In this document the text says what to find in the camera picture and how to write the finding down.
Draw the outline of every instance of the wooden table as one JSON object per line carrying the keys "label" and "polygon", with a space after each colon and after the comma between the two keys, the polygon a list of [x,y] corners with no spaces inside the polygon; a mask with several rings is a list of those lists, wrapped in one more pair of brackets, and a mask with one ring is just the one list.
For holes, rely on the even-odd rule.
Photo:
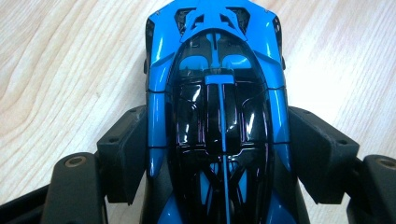
{"label": "wooden table", "polygon": [[[144,29],[166,1],[0,4],[0,203],[50,182],[53,165],[145,103]],[[289,103],[396,158],[396,1],[260,1],[283,28]],[[136,203],[109,205],[137,223]],[[347,223],[346,204],[315,205],[312,223]]]}

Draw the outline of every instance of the glossy black surface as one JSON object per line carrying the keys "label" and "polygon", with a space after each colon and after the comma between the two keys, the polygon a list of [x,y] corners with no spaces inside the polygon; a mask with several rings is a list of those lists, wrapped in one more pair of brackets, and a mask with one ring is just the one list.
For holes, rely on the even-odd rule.
{"label": "glossy black surface", "polygon": [[[221,35],[217,42],[219,60],[243,55],[251,68],[180,66],[190,56],[203,56],[211,64],[210,45],[207,34],[193,38],[178,53],[168,81],[171,106],[166,113],[172,120],[168,161],[174,193],[186,223],[225,223],[227,176],[231,222],[258,223],[266,218],[273,178],[268,99],[251,52],[230,36]],[[205,76],[211,75],[232,75],[234,84],[206,85]],[[221,104],[225,110],[225,152]],[[224,155],[226,170],[222,166]]]}

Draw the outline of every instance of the toy car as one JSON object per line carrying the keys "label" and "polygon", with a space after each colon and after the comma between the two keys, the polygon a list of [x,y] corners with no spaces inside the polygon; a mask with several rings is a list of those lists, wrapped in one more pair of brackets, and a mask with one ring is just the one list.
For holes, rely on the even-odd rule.
{"label": "toy car", "polygon": [[173,189],[147,196],[142,223],[295,222],[274,183],[283,169],[295,184],[278,17],[176,0],[148,18],[146,49],[146,193],[164,173]]}
{"label": "toy car", "polygon": [[67,156],[51,183],[0,206],[0,222],[106,223],[132,203],[141,223],[309,223],[316,203],[351,197],[351,223],[396,223],[396,160],[288,106],[278,17],[248,0],[176,0],[146,24],[147,104],[98,151]]}

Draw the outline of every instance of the screw hole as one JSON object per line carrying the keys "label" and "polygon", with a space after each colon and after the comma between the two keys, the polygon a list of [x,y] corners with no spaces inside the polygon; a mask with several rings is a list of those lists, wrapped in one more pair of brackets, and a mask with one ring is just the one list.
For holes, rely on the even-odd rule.
{"label": "screw hole", "polygon": [[337,143],[339,143],[341,145],[346,145],[347,141],[346,140],[338,140]]}
{"label": "screw hole", "polygon": [[376,159],[376,161],[379,164],[381,164],[389,169],[396,170],[396,162],[394,162],[394,161],[391,161],[391,160],[388,160],[385,158],[378,158],[378,159]]}
{"label": "screw hole", "polygon": [[110,143],[115,143],[115,142],[118,142],[119,141],[119,138],[110,138],[110,139],[108,139],[108,142],[110,142]]}
{"label": "screw hole", "polygon": [[84,164],[86,160],[87,158],[83,156],[76,156],[67,160],[64,165],[69,168],[76,167],[76,166],[80,166],[81,164]]}

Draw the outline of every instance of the air vent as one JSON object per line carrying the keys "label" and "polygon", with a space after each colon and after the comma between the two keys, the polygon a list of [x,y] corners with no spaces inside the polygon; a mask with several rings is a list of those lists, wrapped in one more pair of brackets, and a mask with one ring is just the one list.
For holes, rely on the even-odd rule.
{"label": "air vent", "polygon": [[195,8],[183,8],[176,12],[175,21],[180,34],[183,35],[186,31],[186,16],[189,12],[195,10]]}
{"label": "air vent", "polygon": [[227,22],[228,26],[235,29],[235,27],[233,26],[233,23],[230,21],[230,18],[220,14],[220,19],[222,22]]}
{"label": "air vent", "polygon": [[282,60],[282,67],[283,67],[283,70],[285,70],[286,69],[285,60],[283,59],[283,56],[282,56],[282,27],[280,25],[280,21],[277,16],[274,17],[274,19],[273,19],[273,26],[274,26],[274,30],[275,30],[277,48],[279,49],[280,59]]}
{"label": "air vent", "polygon": [[203,22],[204,22],[204,15],[197,17],[197,19],[195,19],[194,21],[194,25],[192,26],[192,29],[194,29],[195,27],[198,26],[198,24]]}
{"label": "air vent", "polygon": [[248,22],[250,20],[250,14],[248,14],[247,10],[242,7],[227,7],[233,13],[235,13],[236,18],[238,19],[238,26],[241,29],[242,33],[246,33],[248,29]]}
{"label": "air vent", "polygon": [[149,72],[149,65],[151,63],[151,49],[152,49],[152,40],[154,36],[154,27],[155,24],[150,19],[146,22],[146,60],[143,66],[143,72],[147,74]]}

